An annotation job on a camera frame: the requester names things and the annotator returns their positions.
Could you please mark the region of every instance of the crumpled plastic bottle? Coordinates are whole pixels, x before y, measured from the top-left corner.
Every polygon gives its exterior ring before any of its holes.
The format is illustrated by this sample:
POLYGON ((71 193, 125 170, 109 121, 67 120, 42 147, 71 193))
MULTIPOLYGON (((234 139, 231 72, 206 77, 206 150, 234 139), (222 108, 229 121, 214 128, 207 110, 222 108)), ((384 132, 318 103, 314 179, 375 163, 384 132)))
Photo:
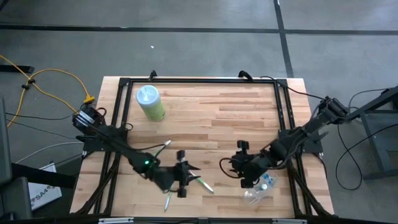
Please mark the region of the crumpled plastic bottle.
POLYGON ((243 194, 244 201, 249 205, 255 205, 265 196, 269 195, 274 186, 275 178, 264 173, 259 178, 259 182, 252 189, 245 191, 243 194))

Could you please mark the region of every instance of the wooden table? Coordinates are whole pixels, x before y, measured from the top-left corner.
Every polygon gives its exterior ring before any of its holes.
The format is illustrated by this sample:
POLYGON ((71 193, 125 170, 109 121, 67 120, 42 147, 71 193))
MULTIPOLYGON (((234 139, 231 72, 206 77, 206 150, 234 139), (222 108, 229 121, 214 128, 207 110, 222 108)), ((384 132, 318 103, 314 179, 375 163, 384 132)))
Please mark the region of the wooden table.
MULTIPOLYGON (((112 117, 118 82, 119 77, 104 77, 98 97, 97 107, 108 110, 108 124, 112 117)), ((288 84, 297 91, 305 92, 301 78, 288 79, 288 84)), ((269 191, 269 196, 256 206, 249 206, 243 199, 245 190, 240 188, 240 181, 225 176, 218 165, 221 158, 235 153, 237 140, 249 141, 249 153, 256 153, 277 137, 280 126, 272 85, 155 83, 166 110, 165 119, 158 123, 149 122, 135 100, 140 86, 140 83, 133 86, 134 96, 131 98, 127 122, 134 129, 129 132, 128 143, 134 147, 144 147, 171 139, 173 144, 159 156, 162 165, 173 166, 176 163, 176 152, 186 150, 187 160, 201 168, 195 174, 201 175, 215 194, 209 194, 197 181, 193 181, 187 187, 187 197, 177 198, 174 194, 169 209, 164 212, 167 194, 163 194, 155 183, 138 176, 123 157, 119 166, 112 216, 294 217, 286 170, 269 170, 270 175, 277 177, 276 188, 269 191)), ((305 124, 310 117, 307 97, 290 91, 290 98, 296 125, 305 124)), ((103 156, 103 152, 96 152, 83 161, 71 212, 77 211, 97 187, 103 156)), ((308 187, 325 209, 333 213, 322 164, 314 155, 304 155, 303 164, 308 187)), ((107 191, 105 189, 103 207, 107 191)), ((304 211, 300 190, 298 195, 300 208, 304 211)))

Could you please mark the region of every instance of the concrete floor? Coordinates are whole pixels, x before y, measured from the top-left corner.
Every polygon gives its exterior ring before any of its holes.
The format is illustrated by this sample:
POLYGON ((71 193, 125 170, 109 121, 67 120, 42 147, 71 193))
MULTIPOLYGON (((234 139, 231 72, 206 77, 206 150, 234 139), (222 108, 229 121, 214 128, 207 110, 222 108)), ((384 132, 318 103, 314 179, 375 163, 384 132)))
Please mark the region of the concrete floor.
MULTIPOLYGON (((279 2, 286 29, 398 29, 397 1, 279 2)), ((278 28, 270 0, 11 0, 0 12, 0 21, 76 26, 278 28)), ((398 84, 398 39, 394 35, 287 35, 287 43, 294 77, 305 79, 309 93, 336 97, 347 105, 356 92, 398 84)), ((36 70, 61 68, 73 72, 95 96, 105 75, 148 75, 153 69, 163 76, 235 77, 240 70, 255 77, 287 76, 279 34, 0 30, 0 54, 36 70)), ((44 73, 37 79, 44 90, 72 105, 81 105, 84 92, 74 79, 58 73, 44 73)), ((0 75, 0 94, 6 99, 8 111, 16 110, 24 82, 20 74, 0 75)), ((353 105, 361 106, 378 94, 360 95, 353 105)), ((310 99, 310 104, 313 108, 317 100, 310 99)), ((21 114, 62 117, 70 110, 36 90, 29 90, 21 114)), ((71 137, 78 134, 69 119, 18 121, 71 137)), ((342 189, 334 173, 344 149, 336 127, 324 130, 329 131, 322 144, 335 213, 346 218, 397 222, 398 178, 364 182, 354 192, 342 189)), ((343 125, 341 132, 348 146, 366 136, 355 123, 343 125)), ((13 161, 50 144, 74 141, 18 125, 11 126, 9 137, 13 161)), ((77 145, 58 147, 24 164, 41 167, 80 151, 81 146, 77 145)), ((353 150, 353 154, 365 174, 376 170, 368 142, 353 150)), ((342 160, 339 171, 345 186, 356 185, 358 171, 349 157, 342 160)))

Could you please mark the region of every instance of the yellow cable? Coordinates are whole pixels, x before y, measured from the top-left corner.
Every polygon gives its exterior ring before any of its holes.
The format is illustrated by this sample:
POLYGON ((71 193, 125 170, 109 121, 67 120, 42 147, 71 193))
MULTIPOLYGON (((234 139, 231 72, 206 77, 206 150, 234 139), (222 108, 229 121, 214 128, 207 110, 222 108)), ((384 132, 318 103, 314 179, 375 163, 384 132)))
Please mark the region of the yellow cable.
MULTIPOLYGON (((84 86, 83 82, 82 82, 76 75, 74 75, 74 74, 72 74, 72 73, 68 73, 68 72, 65 72, 65 71, 63 71, 63 70, 59 70, 59 69, 55 69, 55 68, 48 68, 48 69, 44 69, 44 70, 38 71, 38 72, 34 73, 34 74, 31 75, 31 76, 28 76, 28 75, 26 75, 17 65, 15 65, 14 63, 12 63, 12 62, 11 62, 10 60, 8 60, 6 57, 4 57, 4 56, 2 56, 2 55, 0 55, 0 57, 3 58, 6 62, 10 63, 12 66, 14 66, 14 67, 15 67, 18 71, 20 71, 23 75, 25 75, 25 77, 26 77, 28 80, 30 80, 31 78, 33 78, 34 76, 36 76, 36 75, 38 75, 38 74, 40 74, 40 73, 42 73, 42 72, 46 72, 46 71, 56 71, 56 72, 62 72, 62 73, 65 73, 65 74, 67 74, 67 75, 70 75, 70 76, 76 78, 76 79, 80 82, 80 84, 82 85, 83 89, 85 90, 85 92, 86 92, 86 100, 85 100, 85 102, 87 102, 87 101, 93 101, 93 100, 94 100, 94 97, 92 97, 92 96, 90 96, 90 94, 88 94, 87 89, 86 89, 86 86, 84 86)), ((77 113, 77 110, 76 110, 75 108, 73 108, 73 107, 72 107, 68 102, 66 102, 65 100, 63 100, 63 99, 61 99, 61 98, 59 98, 59 97, 57 97, 57 96, 51 95, 50 93, 47 93, 47 92, 43 91, 43 90, 40 89, 35 83, 33 83, 33 86, 35 86, 36 89, 38 89, 41 93, 43 93, 43 94, 45 94, 45 95, 47 95, 47 96, 50 96, 50 97, 52 97, 52 98, 54 98, 54 99, 56 99, 56 100, 58 100, 58 101, 61 101, 62 103, 65 103, 71 110, 73 110, 75 113, 77 113)), ((19 99, 19 105, 18 105, 18 109, 17 109, 16 115, 18 115, 18 114, 19 114, 19 111, 21 110, 22 102, 23 102, 23 100, 24 100, 25 92, 26 92, 26 90, 23 89, 23 91, 22 91, 22 93, 21 93, 21 97, 20 97, 20 99, 19 99)), ((12 122, 17 118, 16 115, 11 119, 11 122, 8 123, 7 128, 8 128, 8 127, 12 124, 12 122)))
MULTIPOLYGON (((25 91, 26 91, 26 90, 23 89, 23 91, 22 91, 22 93, 21 93, 21 97, 19 98, 18 109, 17 109, 17 112, 15 113, 16 115, 18 115, 18 114, 19 114, 19 111, 21 110, 22 100, 24 100, 25 91)), ((16 115, 11 119, 10 123, 7 124, 7 128, 8 128, 8 127, 14 122, 14 120, 17 118, 16 115)))
POLYGON ((52 98, 54 98, 54 99, 56 99, 56 100, 59 100, 59 101, 61 101, 62 103, 65 103, 71 110, 73 110, 73 112, 77 113, 77 110, 76 110, 75 108, 73 108, 72 106, 70 106, 70 104, 69 104, 68 102, 66 102, 65 100, 63 100, 63 99, 61 99, 61 98, 59 98, 59 97, 56 97, 56 96, 54 96, 54 95, 51 95, 50 93, 44 92, 44 91, 43 91, 42 89, 40 89, 35 83, 33 83, 33 86, 35 86, 36 89, 39 90, 41 93, 43 93, 43 94, 45 94, 45 95, 47 95, 47 96, 50 96, 50 97, 52 97, 52 98))
POLYGON ((72 74, 72 73, 69 73, 69 72, 66 72, 66 71, 63 71, 63 70, 61 70, 61 69, 57 69, 57 68, 47 68, 47 69, 43 69, 43 70, 40 70, 40 71, 38 71, 38 72, 35 72, 30 78, 33 78, 33 77, 35 77, 36 75, 38 75, 38 74, 40 74, 40 73, 43 73, 43 72, 47 72, 47 71, 61 72, 61 73, 70 75, 70 76, 72 76, 73 78, 76 78, 76 80, 78 80, 78 81, 80 82, 81 86, 82 86, 83 89, 85 90, 86 95, 87 95, 87 96, 90 96, 90 94, 88 94, 88 91, 87 91, 87 89, 86 89, 86 86, 83 84, 83 82, 82 82, 76 75, 74 75, 74 74, 72 74))

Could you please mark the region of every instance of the marker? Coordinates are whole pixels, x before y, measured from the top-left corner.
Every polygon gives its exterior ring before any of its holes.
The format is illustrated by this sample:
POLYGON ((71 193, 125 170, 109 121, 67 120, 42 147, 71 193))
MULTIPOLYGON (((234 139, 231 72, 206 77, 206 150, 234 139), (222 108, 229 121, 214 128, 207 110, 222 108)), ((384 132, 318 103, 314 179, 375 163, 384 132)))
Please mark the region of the marker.
POLYGON ((164 212, 167 211, 167 208, 169 207, 169 203, 170 203, 170 198, 172 197, 172 192, 169 192, 167 199, 166 199, 166 204, 164 205, 164 212))
POLYGON ((196 180, 199 181, 199 183, 201 183, 204 187, 206 187, 206 189, 209 190, 212 194, 214 193, 214 190, 208 184, 206 184, 206 182, 204 182, 201 178, 197 178, 196 180))

